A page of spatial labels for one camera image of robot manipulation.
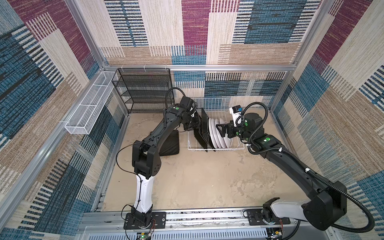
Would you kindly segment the black square plate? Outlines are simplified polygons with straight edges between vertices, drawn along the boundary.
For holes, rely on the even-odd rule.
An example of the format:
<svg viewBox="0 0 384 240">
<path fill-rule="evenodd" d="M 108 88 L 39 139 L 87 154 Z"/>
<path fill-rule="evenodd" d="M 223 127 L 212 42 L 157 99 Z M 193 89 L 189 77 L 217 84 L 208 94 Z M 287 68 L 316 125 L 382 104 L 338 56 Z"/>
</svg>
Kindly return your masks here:
<svg viewBox="0 0 384 240">
<path fill-rule="evenodd" d="M 173 130 L 160 148 L 161 157 L 177 155 L 180 152 L 179 132 Z"/>
</svg>

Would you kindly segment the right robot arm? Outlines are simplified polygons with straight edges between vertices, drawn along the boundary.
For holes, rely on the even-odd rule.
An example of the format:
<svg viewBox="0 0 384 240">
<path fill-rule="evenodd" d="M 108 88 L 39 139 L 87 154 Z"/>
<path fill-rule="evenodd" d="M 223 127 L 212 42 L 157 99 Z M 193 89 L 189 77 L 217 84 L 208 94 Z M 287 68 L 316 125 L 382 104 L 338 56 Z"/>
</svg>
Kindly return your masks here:
<svg viewBox="0 0 384 240">
<path fill-rule="evenodd" d="M 287 202 L 272 198 L 263 205 L 262 215 L 266 224 L 275 218 L 293 218 L 306 221 L 318 230 L 334 227 L 347 212 L 346 187 L 341 182 L 331 182 L 311 170 L 292 154 L 277 138 L 265 134 L 263 119 L 256 113 L 236 113 L 236 124 L 216 125 L 221 137 L 239 138 L 252 155 L 261 156 L 288 175 L 309 198 L 308 202 Z"/>
</svg>

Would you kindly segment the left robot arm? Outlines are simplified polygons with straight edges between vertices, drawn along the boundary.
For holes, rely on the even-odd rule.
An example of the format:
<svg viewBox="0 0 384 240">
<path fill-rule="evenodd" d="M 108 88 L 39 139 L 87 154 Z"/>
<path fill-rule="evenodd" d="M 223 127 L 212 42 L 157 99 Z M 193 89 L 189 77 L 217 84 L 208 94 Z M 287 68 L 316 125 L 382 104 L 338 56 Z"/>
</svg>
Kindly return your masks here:
<svg viewBox="0 0 384 240">
<path fill-rule="evenodd" d="M 134 142 L 132 166 L 137 178 L 137 194 L 131 214 L 134 221 L 143 227 L 152 221 L 153 185 L 162 166 L 160 149 L 179 125 L 184 125 L 187 131 L 200 127 L 197 106 L 193 99 L 183 96 L 180 103 L 163 109 L 163 119 L 146 138 Z"/>
</svg>

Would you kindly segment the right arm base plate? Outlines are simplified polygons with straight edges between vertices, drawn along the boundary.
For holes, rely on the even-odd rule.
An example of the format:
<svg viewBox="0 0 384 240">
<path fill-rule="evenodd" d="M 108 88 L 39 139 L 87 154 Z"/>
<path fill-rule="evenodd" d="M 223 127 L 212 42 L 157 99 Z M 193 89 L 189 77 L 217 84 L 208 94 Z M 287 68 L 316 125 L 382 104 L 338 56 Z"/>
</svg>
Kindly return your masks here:
<svg viewBox="0 0 384 240">
<path fill-rule="evenodd" d="M 243 211 L 243 216 L 248 219 L 251 226 L 262 225 L 289 225 L 289 218 L 278 218 L 269 209 L 246 209 Z"/>
</svg>

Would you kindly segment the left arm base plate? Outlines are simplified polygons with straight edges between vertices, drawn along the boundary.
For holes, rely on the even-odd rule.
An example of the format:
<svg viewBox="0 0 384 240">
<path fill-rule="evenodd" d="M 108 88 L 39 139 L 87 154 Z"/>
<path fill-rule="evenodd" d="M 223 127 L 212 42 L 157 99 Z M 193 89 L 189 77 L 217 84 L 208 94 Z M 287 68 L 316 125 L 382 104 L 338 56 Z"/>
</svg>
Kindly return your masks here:
<svg viewBox="0 0 384 240">
<path fill-rule="evenodd" d="M 146 216 L 146 220 L 144 223 L 141 223 L 139 221 L 139 218 L 134 217 L 133 214 L 127 213 L 124 222 L 124 230 L 149 230 L 151 228 L 155 228 L 156 230 L 164 229 L 166 225 L 166 220 L 166 212 L 152 212 L 150 217 Z"/>
</svg>

